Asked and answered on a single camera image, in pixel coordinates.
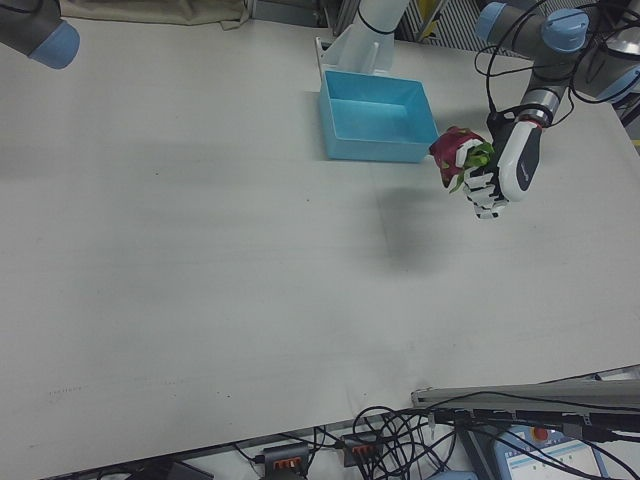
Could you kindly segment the robot dexterous hand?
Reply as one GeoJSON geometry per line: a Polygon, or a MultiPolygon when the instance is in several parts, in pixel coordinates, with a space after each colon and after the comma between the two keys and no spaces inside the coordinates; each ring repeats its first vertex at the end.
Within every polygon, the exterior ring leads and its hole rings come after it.
{"type": "Polygon", "coordinates": [[[539,164],[542,133],[532,120],[517,121],[502,129],[492,145],[468,139],[458,146],[457,179],[477,218],[495,219],[508,204],[524,199],[539,164]]]}

